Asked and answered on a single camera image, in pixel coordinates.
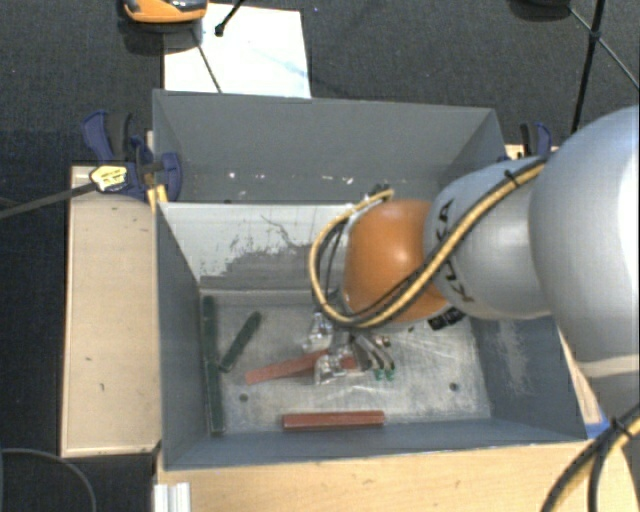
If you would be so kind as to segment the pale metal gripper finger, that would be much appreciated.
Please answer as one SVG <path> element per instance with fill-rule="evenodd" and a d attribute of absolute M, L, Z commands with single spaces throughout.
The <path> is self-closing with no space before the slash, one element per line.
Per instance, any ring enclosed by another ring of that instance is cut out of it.
<path fill-rule="evenodd" d="M 327 349 L 333 340 L 334 325 L 321 312 L 313 314 L 306 339 L 302 343 L 304 353 Z"/>
<path fill-rule="evenodd" d="M 325 354 L 314 363 L 314 383 L 316 385 L 328 384 L 359 369 L 358 362 L 350 355 Z"/>

